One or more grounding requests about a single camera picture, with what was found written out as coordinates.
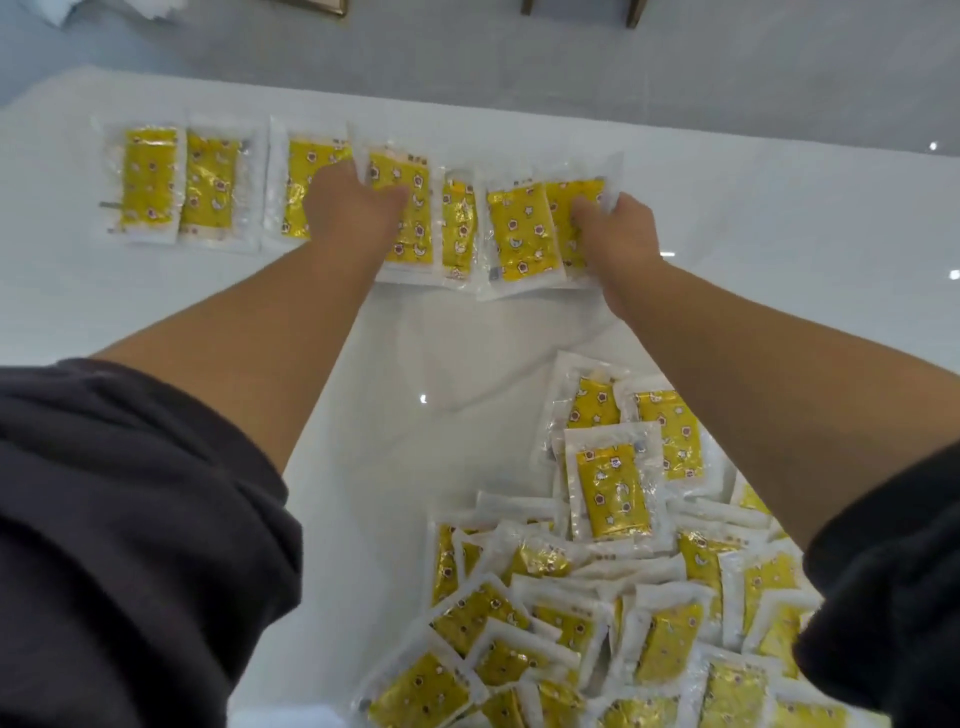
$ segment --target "pile of packets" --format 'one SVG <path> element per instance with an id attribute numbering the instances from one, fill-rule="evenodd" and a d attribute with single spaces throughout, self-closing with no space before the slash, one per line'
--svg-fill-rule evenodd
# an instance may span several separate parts
<path id="1" fill-rule="evenodd" d="M 622 154 L 511 164 L 505 177 L 502 166 L 484 173 L 410 144 L 367 140 L 348 124 L 328 133 L 277 117 L 269 126 L 200 116 L 94 121 L 106 173 L 97 236 L 286 252 L 310 236 L 302 203 L 313 176 L 353 158 L 366 184 L 410 190 L 377 279 L 481 300 L 591 285 L 570 204 L 584 195 L 610 209 L 622 177 Z"/>
<path id="2" fill-rule="evenodd" d="M 791 647 L 800 550 L 661 376 L 560 352 L 533 464 L 552 497 L 428 525 L 423 614 L 361 683 L 377 728 L 858 728 Z"/>

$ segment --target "plastic packet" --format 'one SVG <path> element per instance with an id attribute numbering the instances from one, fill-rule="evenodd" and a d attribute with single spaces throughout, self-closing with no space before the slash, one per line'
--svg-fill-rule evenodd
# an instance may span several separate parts
<path id="1" fill-rule="evenodd" d="M 570 527 L 597 553 L 670 551 L 674 532 L 662 496 L 660 426 L 625 423 L 564 431 Z"/>
<path id="2" fill-rule="evenodd" d="M 607 212 L 612 210 L 623 186 L 623 153 L 593 160 L 573 159 L 559 167 L 540 170 L 538 177 L 546 180 L 546 198 L 566 269 L 567 282 L 563 287 L 595 285 L 596 280 L 588 274 L 580 231 L 573 224 L 571 204 L 574 198 L 583 196 L 595 200 Z"/>
<path id="3" fill-rule="evenodd" d="M 738 655 L 710 644 L 694 648 L 693 669 L 707 674 L 699 683 L 690 705 L 696 723 L 703 728 L 757 726 L 763 713 L 764 696 L 776 679 L 780 663 L 756 655 Z"/>
<path id="4" fill-rule="evenodd" d="M 94 119 L 104 183 L 94 234 L 128 243 L 173 245 L 186 180 L 186 125 L 162 119 Z"/>
<path id="5" fill-rule="evenodd" d="M 868 714 L 828 698 L 803 680 L 770 679 L 757 728 L 868 728 Z"/>
<path id="6" fill-rule="evenodd" d="M 710 606 L 710 621 L 720 625 L 724 609 L 720 554 L 761 546 L 767 540 L 767 532 L 690 516 L 674 516 L 673 521 L 677 526 L 678 550 L 686 563 L 686 577 L 717 592 Z"/>
<path id="7" fill-rule="evenodd" d="M 802 589 L 767 590 L 760 597 L 754 623 L 743 640 L 743 653 L 775 657 L 782 662 L 786 677 L 798 677 L 800 669 L 793 659 L 793 645 L 803 631 L 805 619 L 822 602 L 819 595 Z"/>
<path id="8" fill-rule="evenodd" d="M 604 692 L 618 685 L 656 685 L 680 678 L 698 639 L 708 638 L 714 591 L 702 584 L 640 584 L 633 609 L 623 617 L 620 648 Z"/>
<path id="9" fill-rule="evenodd" d="M 495 573 L 504 584 L 511 586 L 517 574 L 562 577 L 589 559 L 590 554 L 583 545 L 553 536 L 535 525 L 504 521 L 486 540 L 476 570 Z"/>
<path id="10" fill-rule="evenodd" d="M 450 645 L 419 624 L 364 678 L 350 710 L 376 728 L 444 728 L 488 695 Z"/>
<path id="11" fill-rule="evenodd" d="M 431 629 L 464 657 L 483 632 L 488 618 L 505 621 L 520 629 L 531 628 L 530 612 L 491 573 L 471 577 L 426 615 Z"/>
<path id="12" fill-rule="evenodd" d="M 723 451 L 665 377 L 622 379 L 613 386 L 613 396 L 623 422 L 660 425 L 669 496 L 720 498 Z"/>
<path id="13" fill-rule="evenodd" d="M 483 516 L 475 511 L 450 511 L 434 513 L 427 520 L 426 528 L 426 574 L 423 579 L 423 609 L 438 604 L 457 591 L 461 578 L 469 576 L 469 570 L 460 571 L 454 554 L 453 533 L 457 529 L 464 534 L 492 531 L 498 518 Z M 471 553 L 469 565 L 472 570 L 480 553 Z"/>
<path id="14" fill-rule="evenodd" d="M 693 500 L 674 498 L 666 504 L 666 509 L 673 516 L 689 516 L 702 521 L 718 521 L 759 531 L 766 531 L 770 528 L 770 517 L 766 514 L 750 508 L 718 503 L 708 498 L 700 497 Z"/>
<path id="15" fill-rule="evenodd" d="M 789 539 L 720 554 L 723 645 L 739 651 L 768 589 L 806 588 L 804 555 Z"/>
<path id="16" fill-rule="evenodd" d="M 481 243 L 487 284 L 478 299 L 550 288 L 566 281 L 546 185 L 523 176 L 484 179 Z"/>
<path id="17" fill-rule="evenodd" d="M 773 517 L 770 509 L 760 500 L 760 496 L 756 494 L 753 486 L 747 482 L 747 478 L 745 478 L 740 471 L 736 472 L 736 479 L 733 481 L 733 494 L 730 503 L 740 508 L 747 508 L 770 516 L 770 524 L 767 528 L 771 541 L 783 538 L 783 536 L 786 535 L 783 532 L 783 527 L 780 525 L 780 522 Z"/>
<path id="18" fill-rule="evenodd" d="M 346 123 L 323 128 L 306 119 L 270 117 L 263 215 L 266 248 L 286 252 L 309 239 L 303 198 L 313 176 L 329 164 L 353 158 L 353 154 Z"/>
<path id="19" fill-rule="evenodd" d="M 543 524 L 560 538 L 566 538 L 570 524 L 569 506 L 552 497 L 499 496 L 478 491 L 476 510 L 498 520 Z"/>
<path id="20" fill-rule="evenodd" d="M 574 594 L 555 582 L 534 579 L 530 576 L 514 576 L 513 592 L 536 619 L 560 627 L 559 644 L 569 647 L 580 655 L 580 668 L 576 680 L 570 680 L 578 690 L 585 690 L 600 657 L 613 611 L 605 604 L 589 596 Z"/>
<path id="21" fill-rule="evenodd" d="M 499 619 L 487 619 L 466 657 L 487 687 L 524 680 L 564 680 L 580 666 L 580 655 L 537 634 Z"/>
<path id="22" fill-rule="evenodd" d="M 625 367 L 578 353 L 557 352 L 530 455 L 531 467 L 562 460 L 565 429 L 617 425 L 620 410 L 613 398 L 613 383 L 627 376 L 630 370 Z"/>
<path id="23" fill-rule="evenodd" d="M 448 288 L 474 290 L 479 273 L 476 174 L 466 167 L 444 173 L 441 194 L 442 267 Z"/>
<path id="24" fill-rule="evenodd" d="M 260 250 L 267 128 L 191 116 L 180 242 L 232 253 Z"/>

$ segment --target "forearm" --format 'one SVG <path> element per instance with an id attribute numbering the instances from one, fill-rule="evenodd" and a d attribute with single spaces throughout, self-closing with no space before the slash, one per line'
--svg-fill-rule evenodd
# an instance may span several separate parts
<path id="1" fill-rule="evenodd" d="M 94 357 L 202 401 L 282 472 L 378 267 L 350 241 L 309 242 Z"/>
<path id="2" fill-rule="evenodd" d="M 631 329 L 802 546 L 960 438 L 960 377 L 946 370 L 665 262 L 618 275 Z"/>

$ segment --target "person's right hand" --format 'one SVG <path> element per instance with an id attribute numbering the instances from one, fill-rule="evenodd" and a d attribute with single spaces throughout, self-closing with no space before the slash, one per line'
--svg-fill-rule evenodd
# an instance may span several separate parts
<path id="1" fill-rule="evenodd" d="M 600 280 L 607 305 L 623 318 L 621 291 L 631 285 L 631 280 L 636 281 L 641 269 L 666 265 L 660 257 L 653 210 L 621 192 L 612 212 L 604 211 L 586 197 L 576 198 L 572 217 L 581 231 L 590 271 Z"/>

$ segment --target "hand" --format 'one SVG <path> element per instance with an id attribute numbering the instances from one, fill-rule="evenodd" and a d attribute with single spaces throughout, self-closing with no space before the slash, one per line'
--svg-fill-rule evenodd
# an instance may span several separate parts
<path id="1" fill-rule="evenodd" d="M 383 262 L 396 239 L 396 229 L 410 193 L 401 185 L 372 190 L 357 179 L 353 159 L 317 171 L 303 198 L 312 241 L 357 252 L 365 260 Z"/>
<path id="2" fill-rule="evenodd" d="M 620 292 L 636 282 L 641 270 L 667 265 L 660 257 L 653 210 L 621 192 L 613 212 L 586 197 L 576 198 L 571 211 L 590 270 L 600 280 L 610 310 L 622 319 Z"/>

